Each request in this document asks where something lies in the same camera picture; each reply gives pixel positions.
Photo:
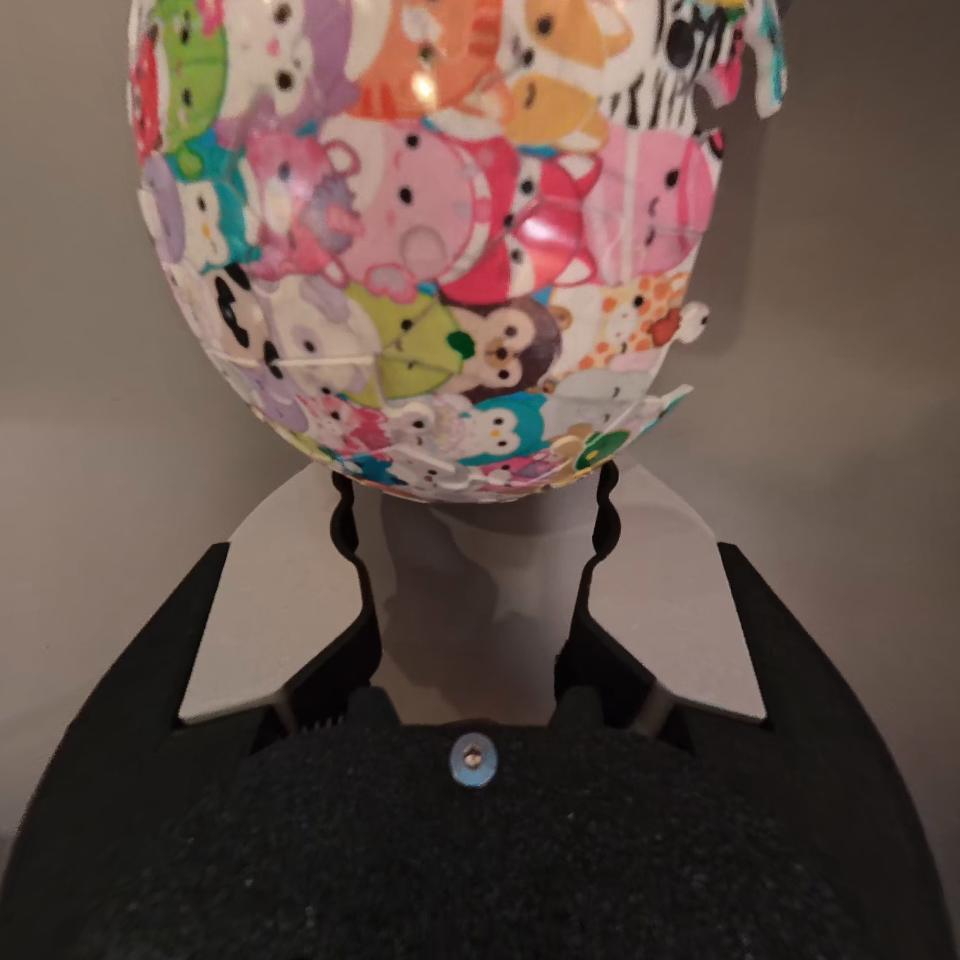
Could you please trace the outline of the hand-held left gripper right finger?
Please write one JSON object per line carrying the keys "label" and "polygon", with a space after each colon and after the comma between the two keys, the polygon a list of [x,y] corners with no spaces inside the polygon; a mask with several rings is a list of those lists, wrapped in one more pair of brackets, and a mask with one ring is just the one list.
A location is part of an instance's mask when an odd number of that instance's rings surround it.
{"label": "hand-held left gripper right finger", "polygon": [[676,709],[767,718],[722,558],[700,514],[651,472],[606,462],[556,701],[591,689],[607,726],[662,729]]}

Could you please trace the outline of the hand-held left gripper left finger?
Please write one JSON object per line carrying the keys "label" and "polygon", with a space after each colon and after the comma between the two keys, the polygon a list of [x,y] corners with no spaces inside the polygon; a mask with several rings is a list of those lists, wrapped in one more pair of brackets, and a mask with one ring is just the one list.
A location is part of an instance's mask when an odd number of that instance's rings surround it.
{"label": "hand-held left gripper left finger", "polygon": [[354,485],[310,465],[236,528],[181,704],[197,725],[273,709],[287,729],[333,721],[382,660]]}

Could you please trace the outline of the colourful puzzle ball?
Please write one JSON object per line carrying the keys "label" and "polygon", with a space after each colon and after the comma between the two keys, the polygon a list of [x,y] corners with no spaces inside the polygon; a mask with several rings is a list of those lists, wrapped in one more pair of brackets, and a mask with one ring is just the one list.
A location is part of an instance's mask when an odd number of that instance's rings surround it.
{"label": "colourful puzzle ball", "polygon": [[150,239],[209,361],[345,478],[510,502],[593,473],[709,309],[702,126],[787,89],[767,1],[131,2]]}

